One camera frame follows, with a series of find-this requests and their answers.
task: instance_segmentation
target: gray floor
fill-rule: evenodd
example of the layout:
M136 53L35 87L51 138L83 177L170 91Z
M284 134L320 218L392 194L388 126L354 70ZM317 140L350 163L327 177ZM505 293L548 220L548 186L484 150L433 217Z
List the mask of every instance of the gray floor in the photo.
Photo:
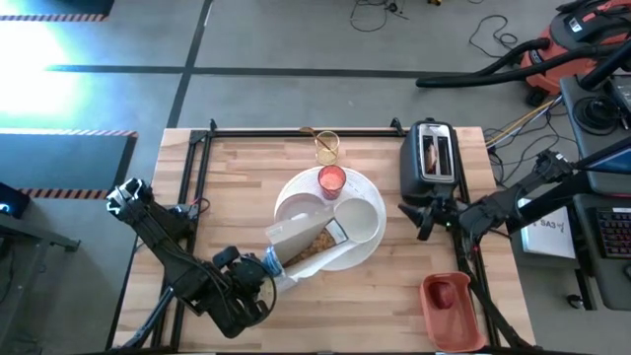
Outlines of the gray floor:
M484 16L502 14L520 40L536 36L552 9L565 0L486 0L472 5L445 0L433 7L407 0L409 21L389 16L379 32L363 34L348 22L352 0L216 0L207 19L198 67L317 68L471 71L492 59L466 40ZM0 126L134 129L140 134L129 175L151 179L162 130L169 120L181 74L40 72L50 64L184 66L203 0L117 0L101 24L0 23ZM355 24L378 24L383 12L361 9ZM487 23L476 40L504 49ZM529 111L520 83L420 91L410 79L193 75L178 127L385 126L427 116L454 125L500 127ZM567 117L553 123L571 136ZM501 151L519 159L546 129ZM540 141L526 156L545 148ZM576 159L576 147L555 149ZM523 176L524 164L515 173ZM105 346L122 286L133 235L98 201L36 199L30 218L83 241L77 254L54 252L30 300L25 332L44 354L99 351ZM569 309L563 296L576 292L571 270L535 267L518 253L522 284L537 343L546 348L598 354L628 352L631 315ZM73 316L72 305L81 312Z

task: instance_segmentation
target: vacuum cleaner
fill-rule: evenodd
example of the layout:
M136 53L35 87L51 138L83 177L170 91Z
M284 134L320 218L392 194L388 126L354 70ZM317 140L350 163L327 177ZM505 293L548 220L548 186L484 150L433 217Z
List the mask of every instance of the vacuum cleaner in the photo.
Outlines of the vacuum cleaner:
M466 75L418 79L416 86L466 88L526 80L526 102L538 107L548 95L559 94L559 79L590 73L631 35L631 0L577 0L556 10L558 15L540 38L516 46L488 67ZM519 62L520 69L496 73Z

